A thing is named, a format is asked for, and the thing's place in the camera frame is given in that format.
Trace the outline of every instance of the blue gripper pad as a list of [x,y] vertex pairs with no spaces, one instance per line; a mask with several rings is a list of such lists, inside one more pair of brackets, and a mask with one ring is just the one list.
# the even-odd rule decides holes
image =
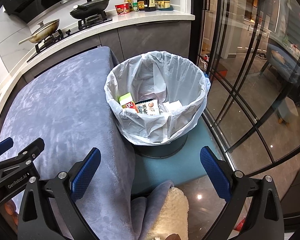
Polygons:
[[231,183],[220,168],[217,162],[218,159],[208,146],[201,149],[200,161],[219,198],[223,198],[226,202],[229,202],[232,196]]
[[0,155],[13,147],[13,140],[11,137],[4,139],[0,142]]
[[99,149],[93,148],[92,150],[88,154],[88,158],[85,158],[85,163],[72,181],[70,197],[74,203],[83,197],[90,184],[90,181],[93,178],[93,175],[96,173],[100,165],[101,153]]

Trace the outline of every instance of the gray plush fabric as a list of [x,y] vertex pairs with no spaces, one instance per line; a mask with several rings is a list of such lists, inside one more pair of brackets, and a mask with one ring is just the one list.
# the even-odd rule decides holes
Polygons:
[[[69,171],[97,147],[101,164],[76,205],[101,240],[142,240],[173,183],[166,181],[147,199],[141,197],[130,203],[135,154],[116,128],[103,89],[117,63],[111,50],[101,47],[58,64],[26,85],[4,122],[0,141],[12,137],[14,147],[0,156],[0,161],[16,156],[41,137],[45,150],[34,164],[41,179],[50,179]],[[18,210],[22,195],[13,198]],[[51,204],[56,210],[55,202]],[[69,236],[58,211],[55,215],[62,232]]]

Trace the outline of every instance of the trash bag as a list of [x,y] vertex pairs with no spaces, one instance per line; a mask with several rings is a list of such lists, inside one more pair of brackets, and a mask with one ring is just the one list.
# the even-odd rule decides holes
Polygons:
[[[163,145],[197,125],[207,105],[210,81],[190,60],[166,51],[152,51],[120,63],[109,73],[106,100],[116,125],[135,145]],[[160,115],[139,114],[122,108],[119,97],[131,93],[134,102],[157,97]],[[180,101],[181,108],[167,112],[164,102]]]

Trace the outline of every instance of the black wok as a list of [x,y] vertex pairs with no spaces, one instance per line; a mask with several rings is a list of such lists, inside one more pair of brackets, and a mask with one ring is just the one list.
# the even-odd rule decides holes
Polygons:
[[109,0],[87,0],[83,5],[75,5],[70,15],[75,19],[85,19],[104,11],[109,4]]

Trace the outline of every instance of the gas stove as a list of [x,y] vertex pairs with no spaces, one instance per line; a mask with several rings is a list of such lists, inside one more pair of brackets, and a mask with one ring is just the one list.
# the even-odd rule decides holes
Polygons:
[[36,53],[30,59],[28,59],[27,62],[32,60],[34,57],[39,55],[41,52],[43,52],[47,48],[51,47],[52,45],[56,44],[57,42],[65,39],[75,33],[86,30],[86,29],[96,26],[98,24],[110,22],[110,21],[112,21],[112,18],[108,18],[106,15],[106,12],[103,11],[100,14],[96,14],[96,15],[90,16],[89,18],[79,20],[77,27],[75,27],[72,30],[67,30],[67,31],[65,31],[65,33],[63,33],[59,29],[55,33],[53,33],[52,35],[50,35],[49,37],[45,38],[43,41],[40,41],[39,43],[37,43],[35,45]]

